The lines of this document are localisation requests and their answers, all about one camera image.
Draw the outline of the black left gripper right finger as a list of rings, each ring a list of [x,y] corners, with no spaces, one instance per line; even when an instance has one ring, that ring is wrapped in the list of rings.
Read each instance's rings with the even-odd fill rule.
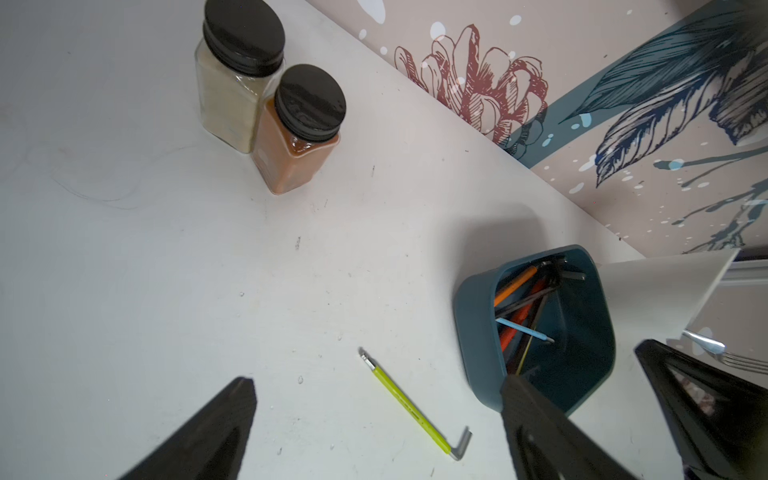
[[[501,398],[501,416],[519,479],[633,477],[525,378],[507,376]]]

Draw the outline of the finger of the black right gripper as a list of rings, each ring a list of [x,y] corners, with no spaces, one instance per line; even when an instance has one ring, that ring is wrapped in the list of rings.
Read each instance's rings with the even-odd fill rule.
[[[635,355],[661,406],[686,479],[767,477],[767,390],[655,340]]]

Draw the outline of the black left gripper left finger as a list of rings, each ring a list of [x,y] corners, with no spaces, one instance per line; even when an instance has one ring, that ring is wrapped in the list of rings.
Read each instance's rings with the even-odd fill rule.
[[[252,379],[237,377],[125,479],[235,479],[257,408]]]

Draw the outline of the green hex key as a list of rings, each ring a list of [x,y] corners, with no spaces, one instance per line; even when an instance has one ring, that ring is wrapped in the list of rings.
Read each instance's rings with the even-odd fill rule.
[[[464,429],[458,445],[452,446],[445,438],[445,436],[439,431],[439,429],[432,424],[432,422],[408,397],[408,395],[362,347],[358,348],[358,356],[365,363],[367,368],[371,371],[379,383],[388,391],[388,393],[398,402],[398,404],[408,413],[408,415],[416,422],[416,424],[426,433],[426,435],[444,454],[456,462],[459,462],[464,458],[468,445],[473,436],[473,433],[469,427]]]

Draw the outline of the blue hex key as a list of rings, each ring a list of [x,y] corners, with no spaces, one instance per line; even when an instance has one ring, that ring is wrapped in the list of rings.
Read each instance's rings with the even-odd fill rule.
[[[509,321],[509,320],[504,319],[504,318],[496,318],[495,321],[498,324],[500,324],[500,325],[504,325],[506,327],[512,328],[512,329],[514,329],[514,330],[516,330],[518,332],[524,333],[524,334],[529,335],[529,336],[531,336],[533,338],[536,338],[538,340],[547,342],[549,344],[554,344],[555,343],[555,341],[551,337],[549,337],[548,335],[546,335],[546,334],[544,334],[542,332],[536,331],[534,329],[525,327],[525,326],[523,326],[521,324],[514,323],[514,322]]]

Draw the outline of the yellow hex key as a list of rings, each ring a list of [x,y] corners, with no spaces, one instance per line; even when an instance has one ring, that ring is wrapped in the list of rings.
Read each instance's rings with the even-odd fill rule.
[[[538,327],[538,323],[540,321],[540,317],[542,315],[542,310],[547,303],[548,297],[544,296],[539,300],[539,303],[536,306],[536,309],[534,311],[534,316],[531,321],[531,323],[528,325],[528,327],[532,330],[536,330]],[[523,364],[526,359],[526,356],[529,352],[530,345],[532,341],[534,340],[534,337],[530,334],[526,334],[525,338],[521,341],[521,346],[518,351],[517,360],[514,362],[514,374],[519,375],[522,372]]]

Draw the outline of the orange hex key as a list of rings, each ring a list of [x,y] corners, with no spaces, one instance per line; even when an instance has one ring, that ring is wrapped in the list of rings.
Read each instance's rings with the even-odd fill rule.
[[[538,266],[530,266],[511,280],[507,281],[496,292],[493,306],[498,307],[502,302],[504,302],[508,297],[510,297],[520,287],[528,282],[538,272],[538,270]]]

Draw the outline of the black short-bend hex key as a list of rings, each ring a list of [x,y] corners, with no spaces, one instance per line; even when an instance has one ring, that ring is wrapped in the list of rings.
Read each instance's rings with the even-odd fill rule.
[[[533,304],[540,298],[556,291],[564,280],[585,281],[586,273],[582,270],[572,267],[564,256],[551,256],[545,258],[538,265],[538,273],[543,273],[541,277],[544,280],[544,286],[534,292],[534,287],[530,292],[515,300],[506,306],[496,307],[494,314],[496,317],[508,318],[511,314],[517,312],[523,307]]]

